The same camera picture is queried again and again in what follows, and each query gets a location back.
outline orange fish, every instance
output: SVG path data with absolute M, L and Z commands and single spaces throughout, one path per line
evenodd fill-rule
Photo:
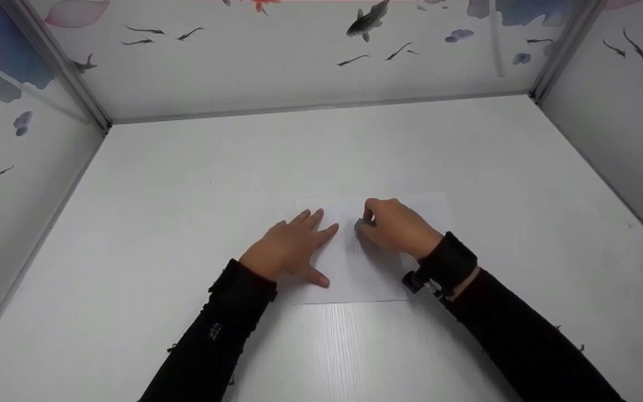
M 258 13 L 265 13 L 266 16 L 270 16 L 270 15 L 268 15 L 267 11 L 265 11 L 265 8 L 263 7 L 263 5 L 265 3 L 267 3 L 267 4 L 269 4 L 269 3 L 281 3 L 281 0 L 252 0 L 252 1 L 255 2 L 255 8 L 257 9 L 257 12 Z

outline black wrist strap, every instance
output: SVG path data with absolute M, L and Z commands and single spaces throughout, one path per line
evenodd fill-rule
M 403 283 L 411 292 L 418 292 L 426 283 L 433 280 L 446 296 L 453 295 L 453 289 L 463 282 L 478 265 L 478 257 L 465 247 L 451 232 L 446 232 L 443 240 L 427 257 L 418 261 L 416 272 L 404 276 Z

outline hand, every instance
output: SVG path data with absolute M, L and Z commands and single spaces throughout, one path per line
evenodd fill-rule
M 329 287 L 329 278 L 309 265 L 309 258 L 337 234 L 335 223 L 323 231 L 316 227 L 324 211 L 312 214 L 304 210 L 291 222 L 281 221 L 272 226 L 260 241 L 240 257 L 239 262 L 257 275 L 275 281 L 282 274 L 300 275 L 306 282 Z
M 427 257 L 443 240 L 443 234 L 395 198 L 367 199 L 364 220 L 372 218 L 376 226 L 361 224 L 358 231 L 362 235 L 387 250 L 404 252 L 416 260 Z

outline right hand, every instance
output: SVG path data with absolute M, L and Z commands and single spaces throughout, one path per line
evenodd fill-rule
M 395 198 L 367 199 L 364 220 L 372 219 L 376 226 L 361 224 L 360 234 L 387 250 L 404 252 L 416 260 L 427 257 L 443 240 L 443 234 Z

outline pink lotus petal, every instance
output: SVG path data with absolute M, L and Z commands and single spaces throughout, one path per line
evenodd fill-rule
M 108 5 L 109 0 L 86 2 L 85 0 L 62 0 L 54 4 L 46 17 L 46 23 L 61 28 L 81 28 L 95 23 Z
M 605 10 L 613 10 L 615 8 L 627 7 L 630 4 L 639 3 L 641 0 L 609 0 L 604 7 Z

